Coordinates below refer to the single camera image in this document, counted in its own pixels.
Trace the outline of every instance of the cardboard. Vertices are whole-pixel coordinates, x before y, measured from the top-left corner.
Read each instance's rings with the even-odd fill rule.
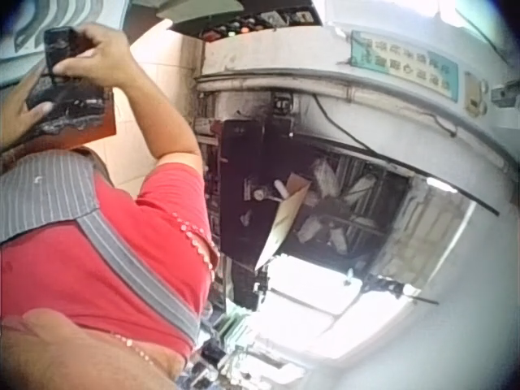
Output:
[[[309,191],[310,182],[292,173],[285,186],[289,192],[289,197],[282,201],[276,211],[275,221],[272,224],[266,244],[262,254],[257,261],[255,270],[262,268],[273,257],[276,251],[284,242],[285,238],[293,227],[306,194]]]

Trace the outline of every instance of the hand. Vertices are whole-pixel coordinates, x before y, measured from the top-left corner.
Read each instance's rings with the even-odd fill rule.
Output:
[[[94,84],[109,88],[123,89],[132,83],[140,68],[123,32],[100,24],[86,24],[79,27],[77,32],[92,40],[95,47],[76,58],[58,63],[53,69],[54,73],[84,77]]]
[[[23,136],[34,124],[52,111],[52,102],[44,102],[28,110],[25,100],[38,82],[43,64],[36,65],[6,97],[0,111],[0,149],[7,148]]]

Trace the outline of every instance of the tiled wall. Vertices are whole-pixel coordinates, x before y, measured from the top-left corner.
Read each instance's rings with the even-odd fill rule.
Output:
[[[132,53],[171,103],[191,120],[193,76],[199,72],[202,43],[166,30],[168,25],[165,21],[150,29],[132,45]],[[115,89],[114,95],[117,134],[87,146],[96,150],[106,162],[115,186],[135,197],[155,161],[124,93]]]

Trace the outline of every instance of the black phone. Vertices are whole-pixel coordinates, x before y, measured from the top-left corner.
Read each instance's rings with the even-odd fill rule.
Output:
[[[109,92],[88,80],[53,73],[54,65],[93,48],[93,43],[72,27],[48,29],[43,40],[47,73],[32,89],[26,102],[28,109],[42,102],[53,102],[54,109],[31,129],[27,137],[33,139],[57,135],[64,128],[83,130],[100,125]]]

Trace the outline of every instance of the finger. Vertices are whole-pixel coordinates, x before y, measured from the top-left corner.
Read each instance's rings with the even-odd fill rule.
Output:
[[[95,65],[93,57],[67,58],[57,63],[52,71],[62,76],[87,77]]]
[[[88,49],[84,53],[78,54],[76,57],[80,58],[80,59],[88,59],[88,58],[93,57],[95,53],[96,53],[96,49],[95,48],[94,49]]]
[[[84,34],[94,45],[99,45],[106,41],[111,34],[112,29],[96,23],[82,24],[76,28],[78,33]]]
[[[45,61],[39,61],[32,69],[28,72],[27,75],[16,85],[15,89],[12,91],[12,97],[15,100],[15,103],[18,105],[22,105],[25,102],[25,99],[30,94],[34,85],[40,79],[41,73],[45,69]]]
[[[21,120],[24,123],[24,128],[31,128],[38,121],[43,119],[44,116],[49,114],[54,108],[54,104],[51,102],[43,102],[33,107],[30,111],[24,112],[21,115]]]

